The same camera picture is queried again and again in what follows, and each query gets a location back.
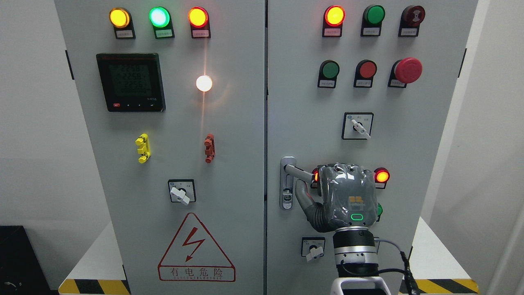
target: warning triangle sign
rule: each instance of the warning triangle sign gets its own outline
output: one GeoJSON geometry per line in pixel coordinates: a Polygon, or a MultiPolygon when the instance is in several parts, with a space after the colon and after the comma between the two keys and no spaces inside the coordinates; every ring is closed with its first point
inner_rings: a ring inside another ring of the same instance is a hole
{"type": "Polygon", "coordinates": [[[189,212],[158,264],[161,281],[234,282],[236,270],[195,213],[189,212]]]}

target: digital power meter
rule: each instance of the digital power meter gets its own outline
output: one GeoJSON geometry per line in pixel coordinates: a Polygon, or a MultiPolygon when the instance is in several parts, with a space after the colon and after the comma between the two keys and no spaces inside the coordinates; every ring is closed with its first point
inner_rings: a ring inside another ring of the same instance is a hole
{"type": "Polygon", "coordinates": [[[109,112],[162,112],[162,75],[157,53],[96,55],[109,112]]]}

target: red push button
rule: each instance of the red push button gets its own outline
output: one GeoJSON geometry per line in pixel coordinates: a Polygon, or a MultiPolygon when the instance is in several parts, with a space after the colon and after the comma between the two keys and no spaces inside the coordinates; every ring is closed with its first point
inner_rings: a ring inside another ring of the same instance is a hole
{"type": "Polygon", "coordinates": [[[377,73],[377,65],[372,61],[363,63],[358,71],[362,78],[369,79],[377,73]]]}
{"type": "Polygon", "coordinates": [[[425,10],[420,5],[408,6],[402,12],[402,20],[412,27],[420,25],[420,23],[424,21],[424,18],[425,10]]]}
{"type": "Polygon", "coordinates": [[[402,83],[413,83],[422,74],[422,63],[415,57],[407,57],[395,66],[395,76],[402,83]]]}

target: illuminated light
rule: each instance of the illuminated light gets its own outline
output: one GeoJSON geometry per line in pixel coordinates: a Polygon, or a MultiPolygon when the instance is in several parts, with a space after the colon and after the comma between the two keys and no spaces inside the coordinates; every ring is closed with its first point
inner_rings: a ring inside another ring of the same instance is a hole
{"type": "Polygon", "coordinates": [[[313,169],[313,175],[314,175],[313,180],[315,182],[319,182],[319,169],[318,168],[313,169]]]}
{"type": "Polygon", "coordinates": [[[109,12],[109,20],[116,28],[125,28],[130,21],[129,12],[121,7],[115,7],[109,12]]]}
{"type": "Polygon", "coordinates": [[[204,27],[208,24],[208,12],[202,7],[193,7],[188,13],[189,23],[197,28],[204,27]]]}
{"type": "Polygon", "coordinates": [[[207,75],[202,75],[196,79],[196,87],[202,92],[208,92],[213,86],[213,80],[207,75]]]}
{"type": "Polygon", "coordinates": [[[362,215],[360,213],[351,214],[351,220],[362,221],[362,220],[364,220],[364,215],[362,215]]]}
{"type": "Polygon", "coordinates": [[[149,11],[149,20],[157,28],[163,28],[169,24],[169,12],[160,6],[153,7],[149,11]]]}
{"type": "Polygon", "coordinates": [[[375,182],[385,183],[389,180],[389,171],[386,168],[375,169],[375,182]]]}
{"type": "Polygon", "coordinates": [[[332,27],[341,25],[345,17],[346,12],[342,8],[342,6],[338,5],[333,5],[329,7],[324,14],[324,19],[326,23],[332,27]]]}

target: cable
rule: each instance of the cable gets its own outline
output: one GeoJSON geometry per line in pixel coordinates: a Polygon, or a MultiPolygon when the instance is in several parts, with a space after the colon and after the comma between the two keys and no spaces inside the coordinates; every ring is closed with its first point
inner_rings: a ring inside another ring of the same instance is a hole
{"type": "Polygon", "coordinates": [[[381,273],[386,273],[386,272],[399,272],[403,275],[406,275],[406,272],[399,268],[385,268],[379,271],[374,271],[374,272],[369,272],[369,273],[355,273],[355,272],[351,272],[346,269],[346,267],[344,266],[344,260],[340,261],[340,265],[347,273],[349,273],[352,276],[356,276],[356,277],[372,277],[372,276],[376,276],[376,275],[379,275],[381,273]]]}
{"type": "Polygon", "coordinates": [[[399,252],[402,252],[402,249],[400,249],[400,247],[393,241],[390,241],[390,240],[386,240],[386,239],[381,239],[381,238],[375,238],[374,239],[375,241],[378,241],[378,242],[385,242],[385,243],[389,243],[389,244],[392,244],[393,246],[397,247],[397,249],[399,250],[399,252]]]}

